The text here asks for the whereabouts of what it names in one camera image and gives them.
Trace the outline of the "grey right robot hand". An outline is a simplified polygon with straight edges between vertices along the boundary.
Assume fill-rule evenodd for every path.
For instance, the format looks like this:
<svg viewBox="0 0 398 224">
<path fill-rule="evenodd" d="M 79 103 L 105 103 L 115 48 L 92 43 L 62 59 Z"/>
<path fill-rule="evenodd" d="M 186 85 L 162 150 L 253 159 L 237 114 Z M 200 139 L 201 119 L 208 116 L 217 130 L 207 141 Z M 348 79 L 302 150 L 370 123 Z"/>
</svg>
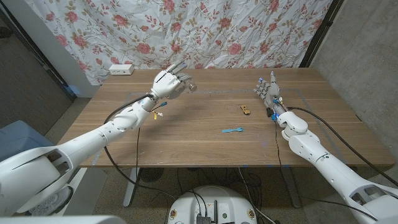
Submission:
<svg viewBox="0 0 398 224">
<path fill-rule="evenodd" d="M 271 71 L 271 80 L 267 82 L 265 79 L 260 78 L 253 91 L 264 102 L 267 108 L 267 116 L 278 118 L 282 113 L 287 111 L 283 104 L 283 99 L 280 95 L 280 88 L 276 84 L 274 71 Z"/>
</svg>

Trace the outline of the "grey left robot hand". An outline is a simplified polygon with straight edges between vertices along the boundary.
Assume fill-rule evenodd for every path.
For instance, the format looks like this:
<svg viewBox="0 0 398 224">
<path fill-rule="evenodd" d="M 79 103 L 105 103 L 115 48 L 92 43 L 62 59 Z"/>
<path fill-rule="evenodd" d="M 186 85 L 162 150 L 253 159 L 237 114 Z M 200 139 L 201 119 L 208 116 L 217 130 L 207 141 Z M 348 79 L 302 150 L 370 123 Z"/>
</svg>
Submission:
<svg viewBox="0 0 398 224">
<path fill-rule="evenodd" d="M 181 71 L 187 66 L 184 59 L 175 61 L 165 70 L 162 70 L 154 78 L 153 86 L 150 89 L 151 98 L 157 101 L 160 98 L 177 98 L 186 88 L 191 92 L 197 90 L 193 78 Z"/>
</svg>

